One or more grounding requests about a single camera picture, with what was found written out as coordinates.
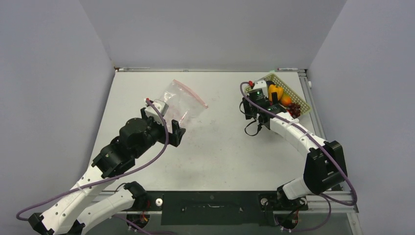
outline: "white tabletop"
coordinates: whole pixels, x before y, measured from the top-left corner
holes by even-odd
[[[168,146],[149,167],[117,180],[106,190],[137,181],[146,190],[275,190],[302,175],[301,156],[281,136],[263,128],[250,137],[244,127],[250,122],[238,110],[239,84],[257,80],[268,72],[117,72],[108,97],[91,161],[101,148],[118,135],[126,121],[141,117],[144,99],[159,98],[173,79],[195,91],[209,106],[198,121],[187,127],[182,143]],[[296,72],[276,73],[304,98]],[[311,118],[300,123],[314,131]],[[255,132],[254,125],[248,131]],[[157,143],[136,160],[143,165],[161,150]]]

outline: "white knob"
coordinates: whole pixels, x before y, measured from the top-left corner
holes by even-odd
[[[161,207],[163,205],[163,199],[157,198],[156,199],[156,206]]]

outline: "plastic bag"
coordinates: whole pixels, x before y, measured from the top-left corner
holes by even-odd
[[[159,100],[169,106],[164,119],[170,132],[171,120],[178,121],[180,127],[186,128],[193,119],[208,108],[194,91],[176,79],[170,83]]]

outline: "fruit basket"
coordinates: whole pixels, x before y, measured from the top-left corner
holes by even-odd
[[[272,81],[275,83],[275,85],[282,87],[284,89],[284,93],[289,95],[291,97],[291,101],[293,103],[296,103],[300,105],[300,114],[305,115],[308,112],[311,111],[310,105],[307,104],[295,91],[293,91],[285,82],[283,82],[278,76],[276,76],[274,73],[270,73],[269,75],[261,78],[265,81]],[[247,86],[245,88],[245,92],[249,92],[251,90],[250,86]]]

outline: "gray wall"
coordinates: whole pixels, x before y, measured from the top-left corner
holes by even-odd
[[[117,67],[307,68],[346,0],[80,0]]]
[[[348,0],[308,75],[365,234],[414,234],[415,2]]]
[[[78,1],[1,1],[0,234],[85,170],[113,75]]]

